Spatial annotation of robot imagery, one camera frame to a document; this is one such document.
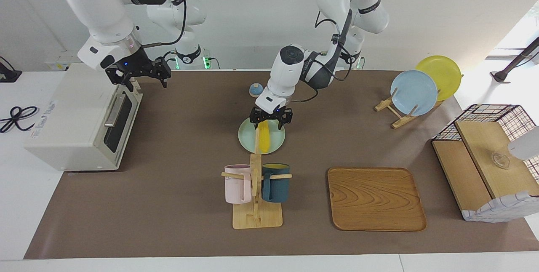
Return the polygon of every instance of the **blue ball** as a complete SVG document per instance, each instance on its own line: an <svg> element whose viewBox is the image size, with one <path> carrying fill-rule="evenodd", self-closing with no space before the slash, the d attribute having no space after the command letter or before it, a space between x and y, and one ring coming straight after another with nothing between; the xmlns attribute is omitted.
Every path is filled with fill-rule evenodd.
<svg viewBox="0 0 539 272"><path fill-rule="evenodd" d="M249 87L249 94L252 97L258 97L264 91L264 87L261 84L254 83Z"/></svg>

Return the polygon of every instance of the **white wall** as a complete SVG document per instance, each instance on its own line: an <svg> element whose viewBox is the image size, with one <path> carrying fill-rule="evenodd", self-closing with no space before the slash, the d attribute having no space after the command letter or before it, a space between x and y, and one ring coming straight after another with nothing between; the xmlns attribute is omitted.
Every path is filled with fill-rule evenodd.
<svg viewBox="0 0 539 272"><path fill-rule="evenodd" d="M88 32L64 0L27 1L59 43L47 29L29 23L27 15L16 13L17 3L0 0L0 54L23 70L41 70L46 51L59 52L62 46L77 51L82 46ZM318 11L314 0L201 1L208 19L195 31L222 67L271 67L280 47L298 43L324 50L331 36L329 26L312 27ZM424 57L442 54L463 70L473 69L536 1L383 0L391 22L383 34L367 36L366 68L412 69ZM173 39L146 18L144 7L128 9L142 27L143 42ZM155 57L164 51L149 53Z"/></svg>

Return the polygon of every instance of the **teal mug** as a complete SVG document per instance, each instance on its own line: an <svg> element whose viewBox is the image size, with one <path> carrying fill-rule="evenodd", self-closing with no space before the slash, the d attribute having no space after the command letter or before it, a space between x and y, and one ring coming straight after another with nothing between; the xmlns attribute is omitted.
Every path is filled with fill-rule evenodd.
<svg viewBox="0 0 539 272"><path fill-rule="evenodd" d="M284 163L262 165L262 199L270 203L284 203L288 199L290 178L270 179L272 175L290 174L290 166Z"/></svg>

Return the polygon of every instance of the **pink mug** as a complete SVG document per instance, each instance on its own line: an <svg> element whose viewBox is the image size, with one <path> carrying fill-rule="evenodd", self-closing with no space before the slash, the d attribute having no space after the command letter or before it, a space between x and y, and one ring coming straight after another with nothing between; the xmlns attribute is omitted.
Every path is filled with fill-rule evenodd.
<svg viewBox="0 0 539 272"><path fill-rule="evenodd" d="M243 179L225 177L225 201L227 203L249 203L251 196L251 166L229 165L225 172L243 175Z"/></svg>

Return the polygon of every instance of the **wire basket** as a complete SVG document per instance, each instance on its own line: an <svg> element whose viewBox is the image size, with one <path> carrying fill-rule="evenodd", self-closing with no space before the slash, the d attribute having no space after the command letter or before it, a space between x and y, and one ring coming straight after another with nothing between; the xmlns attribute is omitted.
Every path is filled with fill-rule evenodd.
<svg viewBox="0 0 539 272"><path fill-rule="evenodd" d="M443 129L435 140L460 140L455 122L498 122L510 140L523 136L536 125L521 105L475 104L466 109L459 117ZM539 156L524 161L535 180L539 182Z"/></svg>

